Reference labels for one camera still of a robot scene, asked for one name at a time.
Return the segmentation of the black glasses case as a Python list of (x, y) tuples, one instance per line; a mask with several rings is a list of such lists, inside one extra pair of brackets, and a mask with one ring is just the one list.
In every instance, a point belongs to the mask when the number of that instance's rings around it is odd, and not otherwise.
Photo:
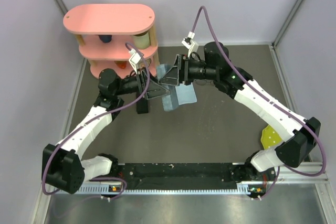
[(148, 103), (148, 100), (145, 99), (145, 98), (141, 98), (136, 103), (136, 111), (137, 111), (137, 114), (147, 114), (147, 113), (149, 113), (149, 103)]

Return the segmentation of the blue grey glasses case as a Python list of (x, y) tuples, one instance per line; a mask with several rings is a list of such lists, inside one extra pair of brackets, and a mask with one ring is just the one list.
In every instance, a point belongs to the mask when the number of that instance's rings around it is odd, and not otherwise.
[[(160, 64), (156, 66), (157, 79), (160, 80), (170, 69), (171, 65), (168, 64)], [(168, 86), (165, 84), (163, 86), (170, 91), (170, 94), (162, 97), (163, 109), (166, 112), (170, 112), (179, 106), (176, 89), (175, 86)]]

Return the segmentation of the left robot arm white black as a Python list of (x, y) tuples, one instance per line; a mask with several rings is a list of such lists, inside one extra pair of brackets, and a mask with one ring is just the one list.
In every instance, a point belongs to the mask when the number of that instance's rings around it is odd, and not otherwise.
[(170, 94), (146, 69), (135, 76), (120, 78), (112, 69), (99, 74), (99, 94), (86, 117), (63, 140), (55, 145), (48, 144), (43, 150), (42, 184), (56, 190), (74, 194), (89, 180), (103, 176), (114, 180), (119, 174), (118, 160), (112, 155), (99, 154), (84, 160), (83, 154), (98, 134), (127, 108), (121, 98), (124, 94), (137, 93), (133, 103), (142, 98), (147, 100)]

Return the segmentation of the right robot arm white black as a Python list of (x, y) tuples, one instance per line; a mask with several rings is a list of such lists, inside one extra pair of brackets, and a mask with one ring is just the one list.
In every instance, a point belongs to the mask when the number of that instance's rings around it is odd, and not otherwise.
[(159, 82), (179, 87), (195, 80), (210, 80), (220, 92), (249, 108), (278, 133), (281, 143), (253, 153), (236, 169), (236, 175), (246, 174), (256, 180), (264, 171), (279, 166), (299, 173), (297, 168), (320, 144), (320, 121), (315, 117), (306, 119), (272, 97), (248, 72), (231, 63), (221, 43), (207, 43), (204, 56), (201, 60), (194, 51), (176, 55)]

